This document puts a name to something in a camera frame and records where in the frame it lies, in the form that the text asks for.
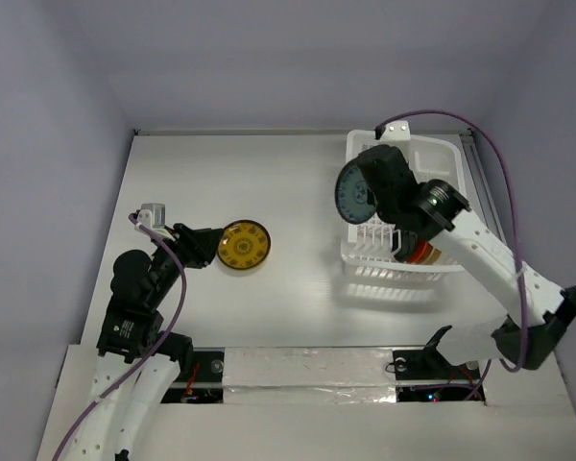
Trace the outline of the blue grey patterned plate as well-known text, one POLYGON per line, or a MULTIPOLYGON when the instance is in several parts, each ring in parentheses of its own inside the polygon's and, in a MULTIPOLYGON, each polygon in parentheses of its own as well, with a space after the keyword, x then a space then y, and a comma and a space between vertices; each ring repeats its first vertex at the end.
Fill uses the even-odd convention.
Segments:
POLYGON ((342 168, 334 188, 334 202, 340 217, 351 225, 360 225, 376 213, 375 198, 355 159, 342 168))

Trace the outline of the yellow patterned plate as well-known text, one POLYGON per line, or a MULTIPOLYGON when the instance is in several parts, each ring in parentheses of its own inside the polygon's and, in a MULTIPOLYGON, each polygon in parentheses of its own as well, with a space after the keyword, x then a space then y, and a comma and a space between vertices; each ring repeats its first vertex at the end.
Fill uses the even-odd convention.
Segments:
POLYGON ((271 236, 262 224, 253 220, 239 220, 224 228, 217 257, 231 270, 250 271, 265 262, 271 248, 271 236))

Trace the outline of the orange red plate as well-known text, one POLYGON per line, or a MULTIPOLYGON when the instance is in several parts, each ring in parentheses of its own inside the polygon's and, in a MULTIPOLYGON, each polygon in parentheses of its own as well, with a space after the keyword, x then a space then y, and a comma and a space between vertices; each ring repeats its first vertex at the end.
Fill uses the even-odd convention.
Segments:
POLYGON ((419 240, 415 247, 415 250, 406 259, 407 263, 410 264, 427 264, 431 255, 435 253, 435 248, 425 240, 419 240))

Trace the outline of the black plate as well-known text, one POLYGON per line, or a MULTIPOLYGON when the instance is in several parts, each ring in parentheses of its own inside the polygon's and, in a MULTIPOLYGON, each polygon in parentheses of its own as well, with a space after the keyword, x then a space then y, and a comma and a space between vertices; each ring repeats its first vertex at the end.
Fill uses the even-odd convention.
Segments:
POLYGON ((395 230, 393 232, 391 253, 397 262, 406 262, 415 252, 418 244, 418 236, 407 230, 395 230))

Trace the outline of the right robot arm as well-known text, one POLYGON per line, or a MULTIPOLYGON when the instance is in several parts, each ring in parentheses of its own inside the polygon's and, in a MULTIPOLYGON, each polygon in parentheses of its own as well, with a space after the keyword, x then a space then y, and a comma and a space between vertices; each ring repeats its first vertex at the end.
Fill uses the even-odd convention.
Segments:
POLYGON ((486 323, 438 329, 420 352, 432 376, 470 361, 500 360, 509 372, 537 370, 576 318, 576 286, 537 274, 484 224, 450 183, 418 182, 396 146, 380 144, 348 163, 365 183, 380 220, 450 256, 504 308, 486 323))

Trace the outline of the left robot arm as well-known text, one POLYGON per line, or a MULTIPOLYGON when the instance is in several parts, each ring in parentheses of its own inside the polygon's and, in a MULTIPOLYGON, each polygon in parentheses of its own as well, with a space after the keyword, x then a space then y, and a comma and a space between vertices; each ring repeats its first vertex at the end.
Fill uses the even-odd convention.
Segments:
POLYGON ((156 249, 127 251, 113 264, 88 402, 56 448, 56 460, 132 460, 164 395, 193 368, 191 338, 173 331, 186 287, 170 320, 159 307, 176 282, 187 283, 187 270, 213 261, 224 232, 152 228, 135 213, 130 220, 156 249))

